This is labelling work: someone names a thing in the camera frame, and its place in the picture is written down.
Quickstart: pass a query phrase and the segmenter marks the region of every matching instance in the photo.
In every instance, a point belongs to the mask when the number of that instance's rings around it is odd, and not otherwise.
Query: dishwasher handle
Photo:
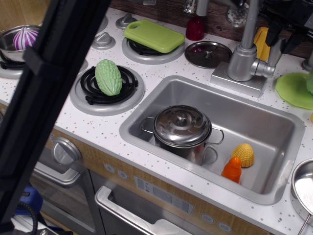
[[[95,201],[99,208],[116,216],[123,222],[127,223],[134,229],[141,231],[145,235],[191,235],[187,231],[179,228],[178,226],[170,223],[165,219],[156,221],[155,224],[141,219],[130,211],[120,207],[109,200],[109,195],[112,190],[102,186],[95,195]]]
[[[36,163],[34,173],[63,188],[74,187],[81,176],[81,174],[74,169],[69,168],[62,174],[40,162]]]

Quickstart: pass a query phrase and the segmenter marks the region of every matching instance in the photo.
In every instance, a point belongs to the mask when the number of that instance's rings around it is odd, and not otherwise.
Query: countertop
[[[267,80],[266,88],[260,98],[234,92],[223,87],[210,84],[210,76],[214,70],[202,69],[190,64],[184,55],[178,59],[162,65],[143,65],[129,60],[121,51],[123,31],[116,28],[117,19],[125,16],[126,12],[109,8],[106,16],[108,26],[104,29],[115,38],[116,45],[109,50],[95,50],[90,48],[86,60],[88,67],[96,66],[103,59],[110,59],[117,65],[129,67],[136,71],[144,80],[145,94],[143,100],[160,83],[170,75],[180,75],[194,81],[214,86],[217,89],[253,100],[255,102],[295,114],[305,124],[306,131],[293,165],[293,169],[302,161],[313,156],[313,123],[310,121],[312,110],[297,108],[284,101],[275,89],[277,78],[292,72],[304,72],[301,67],[303,58],[283,55],[278,62],[273,78]],[[185,34],[185,28],[157,22],[175,31]],[[238,42],[207,34],[202,41],[219,42],[232,51]],[[194,43],[186,39],[185,46]],[[0,78],[0,102],[8,105],[14,93],[18,79]],[[273,205],[259,205],[253,203],[223,187],[207,181],[196,174],[185,170],[171,162],[140,149],[124,141],[119,134],[119,127],[124,120],[135,110],[126,111],[119,115],[98,117],[85,114],[76,109],[68,97],[60,115],[55,123],[55,128],[81,141],[86,142],[102,151],[117,157],[135,167],[138,167],[158,178],[201,198],[227,212],[230,212],[260,228],[276,235],[294,235],[302,227],[304,220],[296,213],[291,202],[291,175],[288,180],[282,199]],[[306,226],[303,234],[312,234],[313,228]]]

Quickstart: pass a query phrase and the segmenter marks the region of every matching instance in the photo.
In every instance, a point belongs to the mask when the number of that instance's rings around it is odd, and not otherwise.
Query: green plate
[[[161,53],[168,53],[185,41],[185,36],[149,20],[130,23],[124,36]]]
[[[287,73],[278,78],[276,89],[280,97],[294,106],[313,109],[313,94],[307,90],[307,76],[298,72]]]

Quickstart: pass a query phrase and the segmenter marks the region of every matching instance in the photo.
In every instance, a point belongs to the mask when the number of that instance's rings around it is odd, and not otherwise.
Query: oven door
[[[114,182],[90,173],[107,235],[211,235]]]
[[[44,199],[44,217],[80,235],[105,235],[89,171],[60,165],[50,152],[44,149],[30,178]]]

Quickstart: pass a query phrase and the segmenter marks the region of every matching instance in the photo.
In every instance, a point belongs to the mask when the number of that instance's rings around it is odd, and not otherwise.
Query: silver pot
[[[0,50],[4,57],[13,62],[24,62],[23,55],[25,50],[16,50],[13,44],[14,36],[23,28],[38,30],[37,25],[21,25],[15,28],[4,31],[0,34]]]
[[[220,142],[206,142],[212,129],[221,131]],[[221,144],[224,140],[223,131],[212,127],[204,113],[186,105],[170,106],[162,110],[154,118],[153,131],[144,129],[143,124],[142,130],[154,134],[157,146],[198,165],[203,163],[207,144]]]
[[[300,163],[291,178],[291,203],[300,217],[305,220],[300,232],[306,224],[313,226],[313,159]]]

